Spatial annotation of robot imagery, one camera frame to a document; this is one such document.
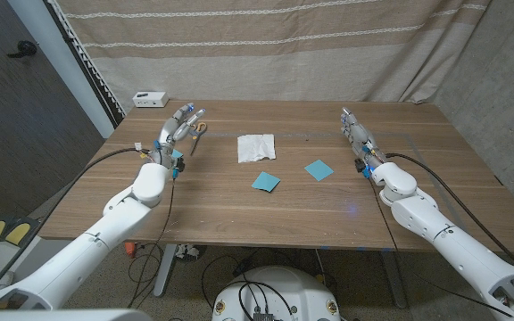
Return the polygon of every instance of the blue connector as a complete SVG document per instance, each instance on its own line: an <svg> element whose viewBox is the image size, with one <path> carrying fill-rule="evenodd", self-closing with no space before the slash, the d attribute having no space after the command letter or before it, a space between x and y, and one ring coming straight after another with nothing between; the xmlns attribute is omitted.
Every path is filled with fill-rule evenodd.
<svg viewBox="0 0 514 321"><path fill-rule="evenodd" d="M368 170L368 166L366 168L364 168L364 170L362 171L362 175L364 175L364 178L370 178L370 172Z"/></svg>

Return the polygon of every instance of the table leg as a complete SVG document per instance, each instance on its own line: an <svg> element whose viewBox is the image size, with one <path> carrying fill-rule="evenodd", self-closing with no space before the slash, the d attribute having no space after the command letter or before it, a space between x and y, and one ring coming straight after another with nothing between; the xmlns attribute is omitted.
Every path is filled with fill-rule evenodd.
<svg viewBox="0 0 514 321"><path fill-rule="evenodd" d="M158 276L156 277L156 284L153 287L153 295L161 297L166 286L168 285L168 279L170 278L171 267L174 263L174 257L178 250L177 244L166 244L164 248L164 255L160 262L160 269L158 269Z"/></svg>
<svg viewBox="0 0 514 321"><path fill-rule="evenodd" d="M398 309L406 309L408 307L408 301L406 300L406 292L403 289L402 276L400 275L395 253L391 251L381 251L380 257L382 258L382 264L384 265L384 270L388 277L394 305Z"/></svg>

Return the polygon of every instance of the wooden table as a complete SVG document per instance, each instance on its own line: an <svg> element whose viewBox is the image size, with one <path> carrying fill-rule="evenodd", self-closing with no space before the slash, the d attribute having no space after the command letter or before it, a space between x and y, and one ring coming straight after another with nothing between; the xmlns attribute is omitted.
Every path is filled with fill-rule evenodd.
<svg viewBox="0 0 514 321"><path fill-rule="evenodd" d="M96 157L142 142L151 148L160 129L184 101L163 109L132 110ZM334 102L194 102L207 110L209 131L190 157L191 139L179 142L186 170L176 180L170 217L167 185L162 204L132 240L156 240L166 220L163 243L264 245L325 249L393 248L369 181L354 169L354 154L340 133L341 107L348 107L375 135L384 152L424 161L514 252L514 199L433 104ZM236 138L274 134L275 160L237 163ZM324 161L335 172L317 182L304 167ZM423 169L394 158L442 213L477 240L500 251ZM40 232L47 239L73 239L102 215L117 192L130 185L143 161L123 153L90 169ZM262 172L281 182L267 193L251 188ZM420 237L385 217L401 250L430 251Z"/></svg>

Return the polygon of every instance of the scissors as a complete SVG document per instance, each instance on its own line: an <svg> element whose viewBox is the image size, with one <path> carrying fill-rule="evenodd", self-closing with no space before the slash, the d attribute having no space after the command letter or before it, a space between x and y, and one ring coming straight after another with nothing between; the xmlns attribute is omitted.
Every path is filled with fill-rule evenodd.
<svg viewBox="0 0 514 321"><path fill-rule="evenodd" d="M189 155L193 155L195 151L195 147L197 146L197 142L200 141L202 135L207 131L207 124L204 122L200 122L197 124L197 127L190 130L190 134L192 135L192 139L194 140L192 143L192 149L189 151Z"/></svg>

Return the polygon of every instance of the striped curtain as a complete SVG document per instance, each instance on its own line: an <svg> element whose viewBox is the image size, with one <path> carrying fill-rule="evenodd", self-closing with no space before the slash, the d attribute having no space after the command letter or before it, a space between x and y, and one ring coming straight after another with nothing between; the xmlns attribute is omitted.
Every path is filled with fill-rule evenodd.
<svg viewBox="0 0 514 321"><path fill-rule="evenodd" d="M121 100L409 101L434 93L490 0L58 0Z"/></svg>

